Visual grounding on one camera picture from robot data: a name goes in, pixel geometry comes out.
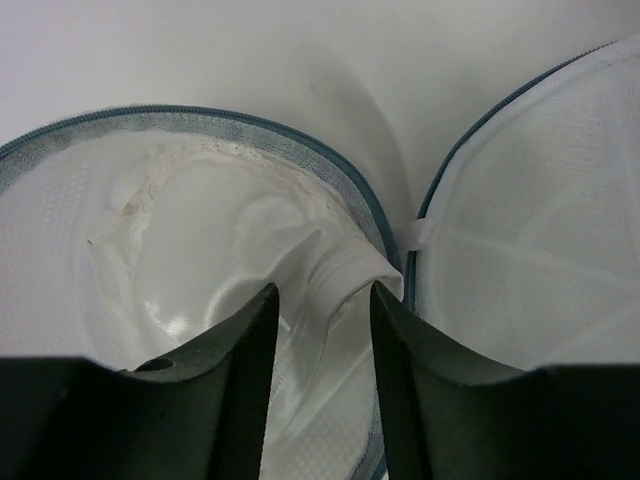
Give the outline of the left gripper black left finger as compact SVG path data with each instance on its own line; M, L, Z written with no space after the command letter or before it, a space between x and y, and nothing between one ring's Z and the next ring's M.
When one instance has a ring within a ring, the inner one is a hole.
M5 479L255 479L278 332L267 285L133 371L82 358L1 362Z

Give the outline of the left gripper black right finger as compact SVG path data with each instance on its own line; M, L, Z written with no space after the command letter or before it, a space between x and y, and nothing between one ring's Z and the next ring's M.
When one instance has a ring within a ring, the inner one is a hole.
M413 315L384 285L370 325L393 479L635 479L639 369L524 372Z

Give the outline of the white mesh laundry bag blue trim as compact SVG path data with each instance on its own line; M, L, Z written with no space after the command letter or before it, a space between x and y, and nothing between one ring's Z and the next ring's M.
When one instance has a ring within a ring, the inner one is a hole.
M314 177L402 278L413 315L529 372L639 369L639 40L587 51L524 84L452 147L415 215L387 214L342 155L239 112L135 105L64 119L1 149L1 362L82 358L138 369L182 346L125 326L96 281L88 235L116 181L159 145L221 141ZM366 439L263 440L255 479L393 479L370 325Z

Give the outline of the white satin bra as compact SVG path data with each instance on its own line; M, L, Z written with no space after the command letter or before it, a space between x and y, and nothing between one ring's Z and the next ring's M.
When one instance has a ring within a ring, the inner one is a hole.
M221 141L159 145L116 181L88 235L96 281L127 327L181 345L263 286L280 298L266 444L364 441L375 281L399 271L314 177Z

